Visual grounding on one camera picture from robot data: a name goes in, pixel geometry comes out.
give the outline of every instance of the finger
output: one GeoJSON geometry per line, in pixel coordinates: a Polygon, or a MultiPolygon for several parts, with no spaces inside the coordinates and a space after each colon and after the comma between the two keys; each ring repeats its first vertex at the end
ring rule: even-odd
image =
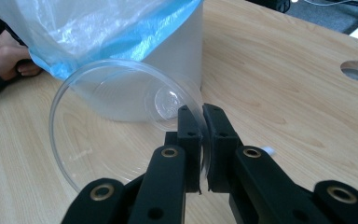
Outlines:
{"type": "Polygon", "coordinates": [[[33,62],[21,64],[18,71],[22,76],[36,76],[42,72],[42,69],[33,62]]]}
{"type": "Polygon", "coordinates": [[[30,71],[30,70],[35,70],[35,69],[40,69],[40,68],[39,68],[39,66],[37,66],[33,62],[21,63],[17,68],[17,70],[20,73],[27,72],[27,71],[30,71]]]}
{"type": "Polygon", "coordinates": [[[41,72],[42,72],[41,68],[36,68],[33,70],[22,72],[21,75],[24,77],[33,77],[39,75],[41,72]]]}
{"type": "Polygon", "coordinates": [[[23,59],[31,59],[30,52],[28,51],[27,47],[24,46],[17,46],[16,48],[12,49],[13,58],[16,60],[23,60],[23,59]]]}

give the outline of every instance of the black cable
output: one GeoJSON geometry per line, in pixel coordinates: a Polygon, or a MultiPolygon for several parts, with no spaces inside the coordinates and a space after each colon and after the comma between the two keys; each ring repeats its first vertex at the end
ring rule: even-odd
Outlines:
{"type": "Polygon", "coordinates": [[[332,6],[332,5],[337,5],[337,4],[345,4],[345,5],[351,5],[351,6],[356,6],[358,7],[358,0],[352,0],[352,1],[348,1],[348,0],[324,0],[324,1],[328,1],[328,2],[332,2],[333,4],[318,4],[316,2],[313,2],[313,1],[306,1],[308,3],[311,3],[313,5],[316,5],[316,6],[332,6]]]}

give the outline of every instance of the white bucket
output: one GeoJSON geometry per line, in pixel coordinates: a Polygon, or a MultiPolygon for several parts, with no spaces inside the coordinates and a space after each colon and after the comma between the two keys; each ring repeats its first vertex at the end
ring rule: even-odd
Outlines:
{"type": "Polygon", "coordinates": [[[189,77],[201,86],[202,4],[170,37],[153,50],[143,63],[150,64],[174,79],[189,77]]]}

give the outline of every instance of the screw hole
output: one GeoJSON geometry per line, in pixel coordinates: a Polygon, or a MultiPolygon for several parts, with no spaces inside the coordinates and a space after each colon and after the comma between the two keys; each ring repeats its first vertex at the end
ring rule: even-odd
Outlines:
{"type": "Polygon", "coordinates": [[[301,210],[293,210],[293,216],[303,222],[308,222],[310,219],[308,218],[307,214],[301,210]]]}
{"type": "Polygon", "coordinates": [[[102,184],[100,186],[95,187],[89,196],[94,201],[103,201],[108,199],[110,196],[113,195],[115,188],[111,184],[102,184]]]}
{"type": "Polygon", "coordinates": [[[331,197],[336,199],[337,201],[340,201],[342,203],[356,203],[357,198],[354,194],[349,192],[346,189],[330,186],[327,188],[327,192],[330,194],[331,197]]]}
{"type": "Polygon", "coordinates": [[[171,158],[178,155],[178,151],[174,148],[165,148],[161,151],[163,157],[171,158]]]}
{"type": "Polygon", "coordinates": [[[247,157],[251,158],[259,158],[261,157],[261,153],[255,149],[252,148],[246,148],[243,150],[243,154],[247,157]]]}
{"type": "Polygon", "coordinates": [[[151,208],[147,215],[150,219],[159,220],[164,216],[164,211],[161,208],[151,208]]]}

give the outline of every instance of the blue plastic bag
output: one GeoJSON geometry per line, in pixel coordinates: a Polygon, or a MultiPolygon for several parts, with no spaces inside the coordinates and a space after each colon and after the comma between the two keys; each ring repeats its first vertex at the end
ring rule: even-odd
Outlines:
{"type": "Polygon", "coordinates": [[[7,0],[0,18],[59,79],[101,59],[141,61],[201,0],[7,0]]]}

